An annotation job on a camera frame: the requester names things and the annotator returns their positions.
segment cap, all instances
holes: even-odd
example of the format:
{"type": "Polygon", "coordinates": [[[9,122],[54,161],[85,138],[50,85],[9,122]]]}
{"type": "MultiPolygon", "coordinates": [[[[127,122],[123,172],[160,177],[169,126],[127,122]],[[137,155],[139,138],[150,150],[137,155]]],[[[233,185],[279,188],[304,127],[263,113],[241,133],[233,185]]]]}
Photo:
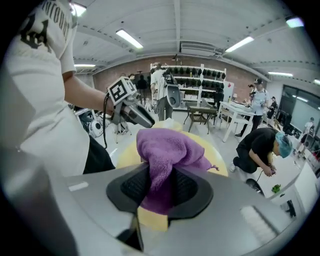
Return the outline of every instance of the cap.
{"type": "Polygon", "coordinates": [[[254,80],[254,84],[255,85],[261,85],[263,83],[261,78],[257,78],[256,80],[254,80]]]}
{"type": "Polygon", "coordinates": [[[289,156],[292,151],[291,140],[287,136],[285,136],[283,132],[278,132],[275,135],[275,140],[279,143],[280,156],[282,156],[283,158],[289,156]]]}

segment green object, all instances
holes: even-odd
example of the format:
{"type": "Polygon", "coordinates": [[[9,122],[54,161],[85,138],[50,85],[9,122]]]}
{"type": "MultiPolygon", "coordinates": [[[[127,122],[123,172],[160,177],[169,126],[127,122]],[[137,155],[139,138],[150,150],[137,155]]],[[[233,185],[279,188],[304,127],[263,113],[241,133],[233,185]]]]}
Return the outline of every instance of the green object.
{"type": "Polygon", "coordinates": [[[278,193],[278,192],[280,191],[280,187],[281,187],[281,185],[276,184],[276,185],[274,185],[274,187],[271,189],[271,191],[276,194],[276,193],[278,193]]]}

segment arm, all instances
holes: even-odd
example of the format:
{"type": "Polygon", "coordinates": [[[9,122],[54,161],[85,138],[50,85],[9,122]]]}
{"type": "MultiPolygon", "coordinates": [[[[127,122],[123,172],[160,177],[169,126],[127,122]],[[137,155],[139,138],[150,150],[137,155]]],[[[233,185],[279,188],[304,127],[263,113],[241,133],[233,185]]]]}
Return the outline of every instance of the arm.
{"type": "Polygon", "coordinates": [[[268,166],[260,159],[260,157],[253,152],[252,149],[250,149],[249,151],[249,156],[251,157],[251,159],[258,165],[260,166],[263,170],[267,169],[268,166]]]}
{"type": "Polygon", "coordinates": [[[106,94],[93,89],[74,76],[72,71],[62,74],[64,100],[81,108],[103,111],[106,94]]]}
{"type": "Polygon", "coordinates": [[[263,149],[267,145],[268,141],[269,141],[269,138],[267,138],[263,134],[255,138],[251,144],[249,156],[258,166],[262,168],[265,175],[270,177],[272,175],[271,168],[268,165],[266,165],[258,156],[258,153],[260,152],[261,149],[263,149]]]}
{"type": "Polygon", "coordinates": [[[258,165],[262,168],[264,174],[268,177],[271,177],[272,176],[272,171],[271,171],[271,168],[266,165],[261,159],[260,157],[255,153],[253,152],[252,149],[250,149],[249,151],[249,156],[251,157],[251,159],[258,165]]]}
{"type": "Polygon", "coordinates": [[[73,56],[73,40],[76,28],[72,31],[72,37],[65,48],[61,58],[61,73],[64,83],[64,99],[81,108],[103,111],[105,93],[93,89],[74,76],[76,71],[73,56]]]}

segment white floor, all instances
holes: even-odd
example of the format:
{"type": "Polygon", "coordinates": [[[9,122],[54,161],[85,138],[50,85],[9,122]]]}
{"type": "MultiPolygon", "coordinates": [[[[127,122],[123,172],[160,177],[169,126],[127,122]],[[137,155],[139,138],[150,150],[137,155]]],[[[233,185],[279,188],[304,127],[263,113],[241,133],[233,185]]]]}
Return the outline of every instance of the white floor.
{"type": "MultiPolygon", "coordinates": [[[[172,114],[172,119],[179,122],[180,124],[183,124],[185,119],[187,117],[186,111],[174,111],[172,114]]],[[[188,131],[190,126],[191,120],[188,118],[185,122],[185,125],[183,125],[183,130],[188,131]]],[[[114,166],[117,165],[118,158],[123,152],[123,150],[136,139],[136,134],[140,129],[143,129],[141,125],[133,125],[131,123],[128,123],[129,129],[132,132],[132,135],[129,133],[126,133],[124,135],[118,135],[118,144],[115,142],[115,126],[114,124],[110,124],[106,128],[106,142],[107,142],[107,151],[111,157],[111,160],[114,164],[114,166]]],[[[225,165],[229,172],[229,165],[232,162],[233,158],[237,156],[236,147],[238,146],[240,139],[238,137],[235,137],[235,132],[231,132],[230,136],[228,137],[226,142],[223,142],[223,137],[227,131],[227,124],[226,122],[223,122],[221,125],[221,129],[219,129],[219,125],[217,125],[217,128],[213,127],[213,120],[209,123],[209,134],[208,128],[206,125],[194,123],[190,133],[198,135],[205,139],[207,142],[211,143],[220,153],[222,156],[225,165]]],[[[236,133],[239,133],[241,129],[243,128],[242,125],[238,125],[236,133]]],[[[103,135],[96,138],[96,140],[103,146],[105,146],[103,135]]],[[[295,161],[296,165],[301,169],[304,165],[304,161],[302,159],[297,159],[293,155],[289,156],[289,158],[292,158],[292,161],[295,161]]],[[[239,174],[237,172],[229,172],[229,177],[234,179],[239,179],[239,174]]]]}

